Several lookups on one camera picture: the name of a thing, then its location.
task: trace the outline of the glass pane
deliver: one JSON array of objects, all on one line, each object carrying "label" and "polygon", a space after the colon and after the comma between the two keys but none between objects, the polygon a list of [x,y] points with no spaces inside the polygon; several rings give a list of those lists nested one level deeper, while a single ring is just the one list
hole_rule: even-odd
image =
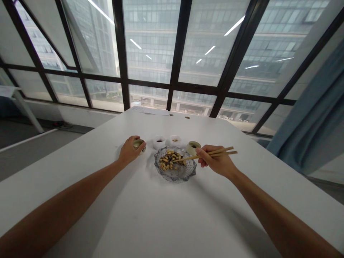
[{"label": "glass pane", "polygon": [[277,97],[335,18],[329,2],[271,0],[229,91]]},{"label": "glass pane", "polygon": [[93,107],[117,112],[124,112],[122,85],[86,79]]},{"label": "glass pane", "polygon": [[171,111],[209,116],[215,100],[216,96],[213,95],[173,91]]},{"label": "glass pane", "polygon": [[154,109],[166,109],[168,90],[129,85],[130,107],[144,106]]},{"label": "glass pane", "polygon": [[251,132],[270,106],[270,103],[227,97],[217,118],[227,120],[241,131]]},{"label": "glass pane", "polygon": [[88,106],[79,78],[52,74],[47,76],[59,102]]},{"label": "glass pane", "polygon": [[193,0],[180,82],[217,86],[249,0]]},{"label": "glass pane", "polygon": [[34,66],[4,3],[0,1],[0,55],[5,63]]},{"label": "glass pane", "polygon": [[23,22],[27,33],[31,39],[33,46],[38,54],[42,65],[46,69],[60,70],[60,71],[72,71],[68,70],[58,55],[55,53],[51,45],[33,22],[29,14],[25,11],[24,7],[19,1],[15,2],[15,7],[19,13],[21,21]]},{"label": "glass pane", "polygon": [[286,99],[298,100],[314,76],[319,72],[326,60],[337,49],[338,45],[344,40],[344,23],[335,32],[325,47],[316,56],[313,62],[307,67],[292,89],[288,92]]},{"label": "glass pane", "polygon": [[14,86],[4,69],[0,68],[0,85]]},{"label": "glass pane", "polygon": [[111,0],[66,0],[65,14],[83,72],[119,77]]},{"label": "glass pane", "polygon": [[26,97],[52,101],[46,86],[37,72],[10,69]]},{"label": "glass pane", "polygon": [[258,133],[275,135],[292,109],[293,106],[279,105],[259,129]]},{"label": "glass pane", "polygon": [[55,0],[25,0],[25,3],[66,63],[69,66],[75,67],[73,55]]},{"label": "glass pane", "polygon": [[180,0],[123,0],[130,79],[169,83]]}]

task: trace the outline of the left hand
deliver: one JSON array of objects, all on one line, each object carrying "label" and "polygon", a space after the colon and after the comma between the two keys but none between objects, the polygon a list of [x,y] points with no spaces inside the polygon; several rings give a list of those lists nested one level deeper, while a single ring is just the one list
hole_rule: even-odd
[{"label": "left hand", "polygon": [[128,165],[130,162],[135,160],[147,144],[144,142],[137,149],[135,149],[133,144],[134,140],[137,139],[140,139],[140,137],[137,135],[130,136],[121,148],[121,153],[119,154],[118,160],[123,162],[125,165]]}]

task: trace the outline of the hand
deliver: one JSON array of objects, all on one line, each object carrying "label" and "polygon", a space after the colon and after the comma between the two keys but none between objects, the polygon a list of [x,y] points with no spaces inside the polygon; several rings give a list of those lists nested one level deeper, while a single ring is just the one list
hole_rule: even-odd
[{"label": "hand", "polygon": [[201,164],[201,167],[209,167],[215,171],[217,174],[220,174],[224,177],[230,179],[234,174],[238,173],[239,170],[234,165],[233,161],[228,155],[219,156],[219,157],[210,157],[207,152],[216,151],[218,149],[223,149],[223,146],[213,146],[213,145],[204,145],[203,148],[197,148],[197,155],[201,156],[198,160],[198,163]]},{"label": "hand", "polygon": [[140,137],[137,135],[130,136],[121,148],[121,153],[119,154],[118,160],[123,162],[125,165],[128,165],[130,162],[135,160],[147,144],[144,142],[137,149],[135,149],[133,144],[134,140],[137,139],[140,139]]}]

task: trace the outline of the crystal bowl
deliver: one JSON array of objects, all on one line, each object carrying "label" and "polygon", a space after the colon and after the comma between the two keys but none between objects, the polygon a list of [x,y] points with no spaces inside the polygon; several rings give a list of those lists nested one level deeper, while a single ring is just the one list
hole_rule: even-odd
[{"label": "crystal bowl", "polygon": [[167,150],[174,151],[175,153],[179,153],[183,158],[188,158],[190,155],[183,149],[178,147],[165,147],[160,149],[155,155],[155,167],[157,168],[160,175],[162,175],[163,178],[165,178],[167,181],[174,182],[174,183],[180,183],[180,182],[186,182],[189,180],[190,177],[194,176],[196,174],[196,167],[197,164],[193,159],[186,160],[186,166],[180,165],[180,164],[173,164],[173,169],[168,169],[166,171],[163,171],[160,168],[160,158],[164,158],[167,154]]}]

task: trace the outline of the large window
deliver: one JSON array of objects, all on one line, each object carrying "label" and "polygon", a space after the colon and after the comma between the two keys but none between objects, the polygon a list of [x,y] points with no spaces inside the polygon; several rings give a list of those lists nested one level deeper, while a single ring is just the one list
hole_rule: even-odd
[{"label": "large window", "polygon": [[28,99],[223,119],[272,137],[344,40],[338,0],[0,1],[0,83]]}]

